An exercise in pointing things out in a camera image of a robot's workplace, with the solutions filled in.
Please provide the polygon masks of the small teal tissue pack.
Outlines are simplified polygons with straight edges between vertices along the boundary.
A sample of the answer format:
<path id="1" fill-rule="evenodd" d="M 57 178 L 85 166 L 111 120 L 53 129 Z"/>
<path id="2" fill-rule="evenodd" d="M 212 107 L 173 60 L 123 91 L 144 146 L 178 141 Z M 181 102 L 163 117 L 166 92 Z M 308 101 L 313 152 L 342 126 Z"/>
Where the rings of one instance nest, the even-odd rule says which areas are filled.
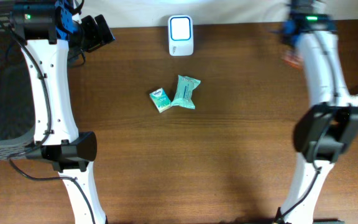
<path id="1" fill-rule="evenodd" d="M 163 88 L 151 92 L 149 96 L 159 113 L 172 107 L 172 102 Z"/>

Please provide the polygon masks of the teal wet wipes packet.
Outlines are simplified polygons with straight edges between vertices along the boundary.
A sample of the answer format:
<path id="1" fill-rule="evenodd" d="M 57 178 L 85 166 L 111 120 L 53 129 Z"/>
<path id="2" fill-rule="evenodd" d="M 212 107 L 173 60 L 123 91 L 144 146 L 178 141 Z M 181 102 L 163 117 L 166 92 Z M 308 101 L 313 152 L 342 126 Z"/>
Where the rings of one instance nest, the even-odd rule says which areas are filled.
<path id="1" fill-rule="evenodd" d="M 178 76 L 177 90 L 172 100 L 172 106 L 180 106 L 188 109 L 195 109 L 195 105 L 191 100 L 193 90 L 201 83 L 200 80 L 188 76 Z"/>

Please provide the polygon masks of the orange chocolate bar wrapper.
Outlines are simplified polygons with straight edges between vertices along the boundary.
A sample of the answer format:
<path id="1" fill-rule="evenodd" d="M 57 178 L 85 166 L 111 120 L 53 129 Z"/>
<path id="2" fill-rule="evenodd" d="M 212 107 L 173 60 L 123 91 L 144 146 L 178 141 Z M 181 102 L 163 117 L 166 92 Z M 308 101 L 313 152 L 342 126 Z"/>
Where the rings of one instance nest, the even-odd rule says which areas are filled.
<path id="1" fill-rule="evenodd" d="M 282 57 L 283 61 L 289 64 L 290 66 L 302 69 L 303 68 L 303 59 L 296 50 L 286 50 Z"/>

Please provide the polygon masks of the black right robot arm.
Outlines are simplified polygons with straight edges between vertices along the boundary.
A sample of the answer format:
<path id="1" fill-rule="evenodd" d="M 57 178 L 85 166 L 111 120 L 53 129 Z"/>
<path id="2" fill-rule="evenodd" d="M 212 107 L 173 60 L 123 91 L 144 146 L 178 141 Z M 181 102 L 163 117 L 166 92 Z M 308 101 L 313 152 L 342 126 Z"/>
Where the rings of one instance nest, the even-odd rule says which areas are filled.
<path id="1" fill-rule="evenodd" d="M 293 130 L 295 174 L 274 223 L 313 223 L 327 176 L 358 134 L 358 102 L 344 79 L 334 21 L 314 1 L 289 8 L 282 42 L 302 59 L 310 108 Z"/>

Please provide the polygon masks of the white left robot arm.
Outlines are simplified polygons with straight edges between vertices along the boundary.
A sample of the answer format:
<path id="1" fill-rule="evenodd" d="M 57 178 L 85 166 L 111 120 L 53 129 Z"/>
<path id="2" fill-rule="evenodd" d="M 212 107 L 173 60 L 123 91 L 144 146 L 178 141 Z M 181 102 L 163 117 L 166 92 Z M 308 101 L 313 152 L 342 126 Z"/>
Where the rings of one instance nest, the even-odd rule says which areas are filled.
<path id="1" fill-rule="evenodd" d="M 76 223 L 106 224 L 94 181 L 97 139 L 79 132 L 71 109 L 68 62 L 114 41 L 102 15 L 80 17 L 74 1 L 16 1 L 10 32 L 30 75 L 34 145 L 27 159 L 51 164 L 68 192 Z"/>

